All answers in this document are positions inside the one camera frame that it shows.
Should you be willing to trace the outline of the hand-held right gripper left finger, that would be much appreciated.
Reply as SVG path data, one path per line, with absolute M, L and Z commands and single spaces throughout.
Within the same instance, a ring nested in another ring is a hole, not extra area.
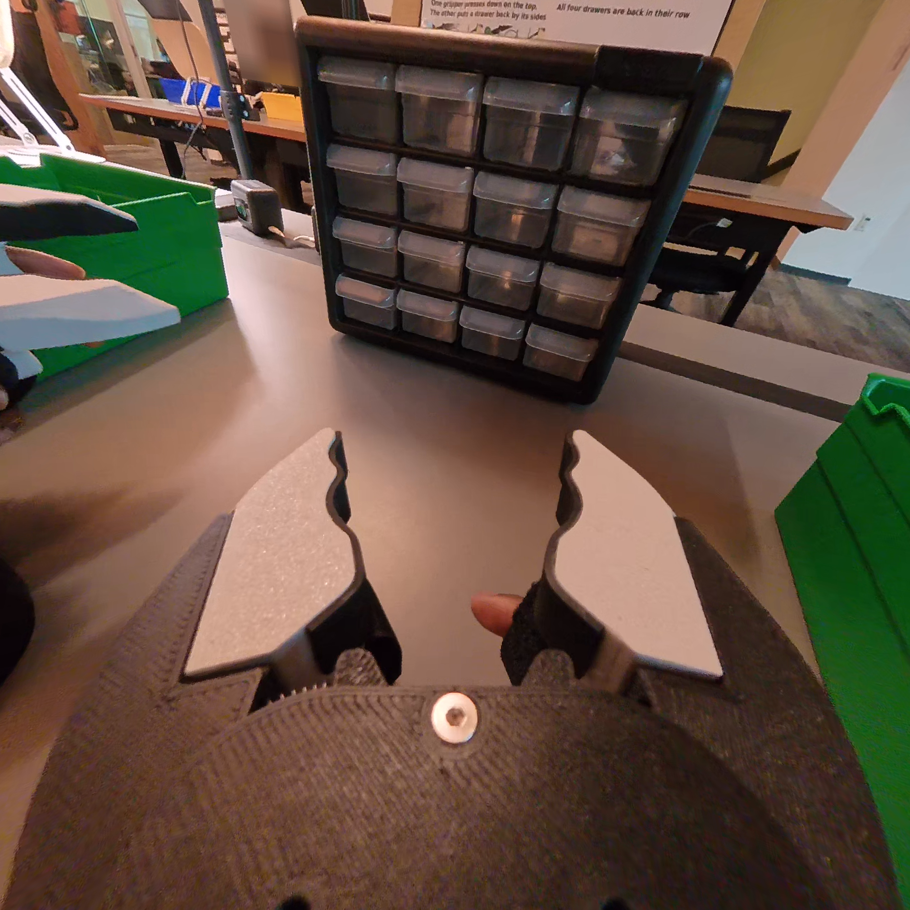
M 328 683 L 340 655 L 361 649 L 381 681 L 393 684 L 401 646 L 350 517 L 343 438 L 324 428 L 259 479 L 230 515 L 183 680 L 258 668 L 279 692 L 299 692 Z

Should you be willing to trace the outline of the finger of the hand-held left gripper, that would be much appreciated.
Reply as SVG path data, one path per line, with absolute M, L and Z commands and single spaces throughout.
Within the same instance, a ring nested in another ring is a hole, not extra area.
M 41 241 L 133 233 L 130 214 L 82 195 L 1 185 L 1 240 Z
M 175 306 L 108 279 L 1 279 L 1 347 L 107 342 L 176 325 Z

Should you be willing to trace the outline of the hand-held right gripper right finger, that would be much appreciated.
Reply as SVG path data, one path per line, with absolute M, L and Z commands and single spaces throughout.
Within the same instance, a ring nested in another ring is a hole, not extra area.
M 663 497 L 587 431 L 564 442 L 558 527 L 542 565 L 542 638 L 589 688 L 639 669 L 717 683 L 722 662 Z

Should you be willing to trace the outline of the green plastic bin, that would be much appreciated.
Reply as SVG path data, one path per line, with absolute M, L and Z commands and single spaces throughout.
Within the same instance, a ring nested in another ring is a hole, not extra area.
M 86 279 L 113 280 L 144 292 L 178 308 L 181 318 L 228 295 L 212 188 L 107 162 L 12 146 L 2 150 L 2 184 L 82 195 L 130 214 L 139 226 L 137 232 L 95 237 L 2 240 L 2 278 L 45 278 L 23 274 L 11 265 L 4 247 L 16 246 L 70 261 L 85 269 Z M 88 345 L 109 347 L 136 336 L 29 351 L 43 365 L 39 378 L 90 358 L 85 351 Z
M 829 695 L 908 863 L 908 381 L 872 373 L 775 510 Z

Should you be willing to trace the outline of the black drawer cabinet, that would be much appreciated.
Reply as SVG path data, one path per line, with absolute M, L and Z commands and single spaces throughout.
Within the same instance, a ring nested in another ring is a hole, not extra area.
M 722 112 L 705 55 L 302 17 L 328 321 L 578 405 L 598 397 Z

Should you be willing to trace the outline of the rows of clear cabinet drawers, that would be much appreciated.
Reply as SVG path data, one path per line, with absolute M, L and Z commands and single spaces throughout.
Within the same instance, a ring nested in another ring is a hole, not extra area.
M 338 319 L 582 382 L 687 104 L 326 55 Z

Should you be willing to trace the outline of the person's left hand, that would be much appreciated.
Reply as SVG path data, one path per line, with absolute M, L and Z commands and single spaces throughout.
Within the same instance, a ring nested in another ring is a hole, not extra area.
M 29 248 L 5 246 L 6 258 L 23 274 L 60 280 L 84 280 L 85 269 L 65 259 Z

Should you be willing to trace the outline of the person's right hand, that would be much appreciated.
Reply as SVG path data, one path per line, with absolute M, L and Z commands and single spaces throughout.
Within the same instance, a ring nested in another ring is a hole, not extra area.
M 484 630 L 503 638 L 521 602 L 522 597 L 514 594 L 477 593 L 471 598 L 471 611 Z

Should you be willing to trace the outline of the blue storage bin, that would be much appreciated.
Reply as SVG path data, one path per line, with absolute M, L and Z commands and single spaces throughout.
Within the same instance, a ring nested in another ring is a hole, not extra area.
M 220 86 L 207 79 L 159 76 L 158 81 L 169 103 L 190 108 L 220 108 Z

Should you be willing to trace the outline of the wooden desk with black legs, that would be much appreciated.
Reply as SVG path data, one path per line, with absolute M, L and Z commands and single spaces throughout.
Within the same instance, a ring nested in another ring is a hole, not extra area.
M 174 104 L 165 99 L 80 94 L 85 105 L 108 113 L 115 130 L 158 142 L 168 171 L 178 175 L 180 146 L 212 149 L 236 162 L 228 120 L 219 110 Z M 270 118 L 258 112 L 244 120 L 247 145 L 255 176 L 262 176 L 267 161 L 276 161 L 284 176 L 309 179 L 306 133 L 301 119 Z
M 714 252 L 745 253 L 745 278 L 720 318 L 722 325 L 733 327 L 792 230 L 845 231 L 853 222 L 825 200 L 792 189 L 697 174 L 667 240 Z

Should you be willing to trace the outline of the grey battery box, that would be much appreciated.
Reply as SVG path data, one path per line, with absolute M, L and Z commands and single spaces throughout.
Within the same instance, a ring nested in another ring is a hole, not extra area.
M 279 194 L 274 188 L 257 179 L 239 178 L 231 181 L 230 191 L 237 218 L 248 231 L 259 237 L 284 236 Z

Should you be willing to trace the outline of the metal light stand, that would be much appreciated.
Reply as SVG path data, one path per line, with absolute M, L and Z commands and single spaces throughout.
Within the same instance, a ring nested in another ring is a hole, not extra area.
M 221 89 L 221 109 L 224 120 L 227 121 L 228 131 L 237 158 L 238 173 L 242 179 L 252 180 L 255 174 L 243 126 L 245 121 L 244 102 L 240 94 L 235 91 L 232 83 L 215 6 L 212 1 L 198 1 L 197 3 L 210 55 L 218 76 L 218 85 Z

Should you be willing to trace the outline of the grey flat panel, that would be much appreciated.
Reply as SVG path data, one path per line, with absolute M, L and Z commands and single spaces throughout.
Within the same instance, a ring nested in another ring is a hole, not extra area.
M 246 81 L 300 83 L 290 1 L 225 1 L 233 48 Z

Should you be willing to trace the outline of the black office chair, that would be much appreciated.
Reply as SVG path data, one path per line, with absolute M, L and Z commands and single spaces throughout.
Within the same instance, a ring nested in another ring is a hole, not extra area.
M 724 107 L 696 172 L 761 183 L 790 114 L 789 110 Z M 648 305 L 671 310 L 673 296 L 679 292 L 734 293 L 746 268 L 740 249 L 721 253 L 667 241 L 651 277 L 658 293 Z

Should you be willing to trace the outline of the white instruction poster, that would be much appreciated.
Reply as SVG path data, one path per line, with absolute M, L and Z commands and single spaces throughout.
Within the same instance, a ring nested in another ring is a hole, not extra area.
M 730 1 L 424 1 L 419 25 L 482 36 L 710 54 Z

